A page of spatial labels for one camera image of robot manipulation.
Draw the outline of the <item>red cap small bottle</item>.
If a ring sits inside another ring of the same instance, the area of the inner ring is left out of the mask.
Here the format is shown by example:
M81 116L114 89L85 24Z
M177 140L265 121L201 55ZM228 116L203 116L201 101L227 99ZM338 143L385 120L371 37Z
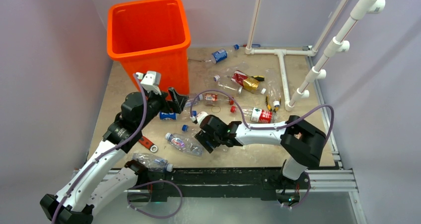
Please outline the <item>red cap small bottle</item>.
M221 106L221 105L233 105L234 101L228 96L217 93L205 93L203 95L203 101L208 106Z

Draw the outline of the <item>white PVC diagonal pole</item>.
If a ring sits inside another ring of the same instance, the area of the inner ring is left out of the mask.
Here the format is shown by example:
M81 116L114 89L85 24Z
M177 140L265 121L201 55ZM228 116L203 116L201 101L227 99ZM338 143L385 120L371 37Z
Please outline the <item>white PVC diagonal pole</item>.
M311 70L306 75L303 83L294 92L289 101L285 103L285 109L291 111L298 101L307 98L309 92L307 87L318 79L324 79L326 77L326 71L323 69L328 60L333 57L336 53L346 52L350 48L349 41L346 40L348 34L352 31L355 25L364 18L366 14L380 13L385 7L385 0L358 0L346 22L343 24L341 29L338 31L336 36L332 38L329 44L323 51L323 55L317 61Z

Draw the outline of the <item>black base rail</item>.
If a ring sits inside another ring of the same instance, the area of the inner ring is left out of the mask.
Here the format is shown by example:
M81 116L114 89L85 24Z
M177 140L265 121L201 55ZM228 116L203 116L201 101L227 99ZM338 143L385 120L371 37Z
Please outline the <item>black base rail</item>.
M309 187L303 173L291 181L282 175L282 167L175 168L156 172L131 160L125 168L136 175L136 190L143 189L152 202L166 202L172 197L188 198L259 198L295 204L300 189Z

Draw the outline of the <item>Pepsi label clear bottle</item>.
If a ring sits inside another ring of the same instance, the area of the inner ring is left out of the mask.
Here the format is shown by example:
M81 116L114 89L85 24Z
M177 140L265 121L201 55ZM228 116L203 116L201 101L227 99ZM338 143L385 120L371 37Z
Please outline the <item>Pepsi label clear bottle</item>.
M183 111L181 114L178 113L164 113L159 112L159 119L160 120L175 120L175 121L182 121L182 120L190 120L190 112L189 111Z

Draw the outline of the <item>aluminium frame rail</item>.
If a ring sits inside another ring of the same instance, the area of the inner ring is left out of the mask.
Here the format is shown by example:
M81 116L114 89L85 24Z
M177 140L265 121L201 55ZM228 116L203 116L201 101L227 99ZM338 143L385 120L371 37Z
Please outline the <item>aluminium frame rail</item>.
M345 169L338 151L333 151L334 167L310 170L310 202L325 206L323 214L331 223L368 223L359 196L359 188L352 169Z

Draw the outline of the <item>large clear bottle white cap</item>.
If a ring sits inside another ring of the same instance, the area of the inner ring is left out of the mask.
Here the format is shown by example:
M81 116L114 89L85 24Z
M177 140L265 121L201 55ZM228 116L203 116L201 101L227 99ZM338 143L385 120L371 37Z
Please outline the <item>large clear bottle white cap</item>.
M242 92L242 86L233 82L229 77L215 75L213 81L217 90L223 91L232 97L239 96Z

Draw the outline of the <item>orange plastic bin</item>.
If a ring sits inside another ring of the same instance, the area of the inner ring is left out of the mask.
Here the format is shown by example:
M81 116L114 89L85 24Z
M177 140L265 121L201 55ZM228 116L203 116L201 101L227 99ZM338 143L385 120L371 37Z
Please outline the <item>orange plastic bin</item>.
M136 72L161 74L159 88L190 92L187 49L191 35L181 0L138 0L108 10L107 53L129 78Z

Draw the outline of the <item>red gold snack wrapper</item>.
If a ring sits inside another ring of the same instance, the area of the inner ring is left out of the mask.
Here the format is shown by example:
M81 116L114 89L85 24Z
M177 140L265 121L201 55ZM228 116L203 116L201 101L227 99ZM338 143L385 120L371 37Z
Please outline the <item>red gold snack wrapper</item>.
M243 87L243 89L252 93L260 91L261 88L260 82L258 80L240 70L234 71L233 75L231 76L231 80Z

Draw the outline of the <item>crushed red blue label bottle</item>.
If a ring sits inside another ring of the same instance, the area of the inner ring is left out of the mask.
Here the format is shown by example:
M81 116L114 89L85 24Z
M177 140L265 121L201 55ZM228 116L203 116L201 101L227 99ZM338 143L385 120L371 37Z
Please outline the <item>crushed red blue label bottle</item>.
M194 138L178 133L167 133L165 139L170 145L178 149L182 153L193 156L202 156L203 147Z

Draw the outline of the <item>crushed bottle at table edge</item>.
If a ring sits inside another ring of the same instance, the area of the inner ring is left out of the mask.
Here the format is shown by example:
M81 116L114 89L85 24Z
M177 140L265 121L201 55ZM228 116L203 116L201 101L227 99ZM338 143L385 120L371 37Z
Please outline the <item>crushed bottle at table edge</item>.
M164 173L173 171L173 164L154 154L136 152L133 154L133 159L143 164L152 172Z

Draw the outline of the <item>red white label bottle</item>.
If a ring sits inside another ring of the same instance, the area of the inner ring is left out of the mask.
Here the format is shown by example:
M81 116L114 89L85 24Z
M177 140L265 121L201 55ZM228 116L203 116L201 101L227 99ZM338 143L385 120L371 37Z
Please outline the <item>red white label bottle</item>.
M240 117L244 116L246 120L254 123L269 124L278 121L278 115L276 113L254 106L242 106L241 108L231 106L229 111Z

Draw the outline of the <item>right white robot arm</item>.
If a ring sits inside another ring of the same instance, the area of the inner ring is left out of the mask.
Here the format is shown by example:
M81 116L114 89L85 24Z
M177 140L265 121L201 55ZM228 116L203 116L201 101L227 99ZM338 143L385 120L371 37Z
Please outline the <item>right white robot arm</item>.
M283 122L251 125L242 121L226 124L206 112L199 113L194 120L200 126L195 139L209 153L220 145L242 147L264 144L283 147L290 157L282 167L279 182L286 188L296 184L306 169L320 165L327 142L323 131L296 115L291 115Z

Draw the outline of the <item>blue cap pen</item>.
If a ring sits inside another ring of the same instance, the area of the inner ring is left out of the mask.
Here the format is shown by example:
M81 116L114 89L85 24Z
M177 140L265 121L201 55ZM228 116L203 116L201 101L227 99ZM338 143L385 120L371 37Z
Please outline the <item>blue cap pen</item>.
M260 48L260 47L261 47L261 45L260 45L260 44L251 44L251 45L250 45L250 47L251 47L251 48Z

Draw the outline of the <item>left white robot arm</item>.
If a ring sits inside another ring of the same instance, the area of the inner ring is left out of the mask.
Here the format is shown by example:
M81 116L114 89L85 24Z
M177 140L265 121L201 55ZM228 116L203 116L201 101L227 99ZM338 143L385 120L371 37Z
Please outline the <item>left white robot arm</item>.
M180 114L187 100L172 87L167 92L143 88L128 94L91 158L65 187L41 199L47 218L53 224L90 224L123 191L145 187L147 168L138 161L129 161L106 182L103 178L142 138L142 129L159 112Z

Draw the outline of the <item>yellow black screwdriver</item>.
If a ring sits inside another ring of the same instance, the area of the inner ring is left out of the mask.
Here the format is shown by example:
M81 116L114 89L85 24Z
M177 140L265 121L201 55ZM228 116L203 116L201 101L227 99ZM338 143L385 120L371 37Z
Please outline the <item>yellow black screwdriver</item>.
M260 75L252 76L252 78L254 78L255 80L257 80L259 82L265 81L265 77L264 76L260 76Z

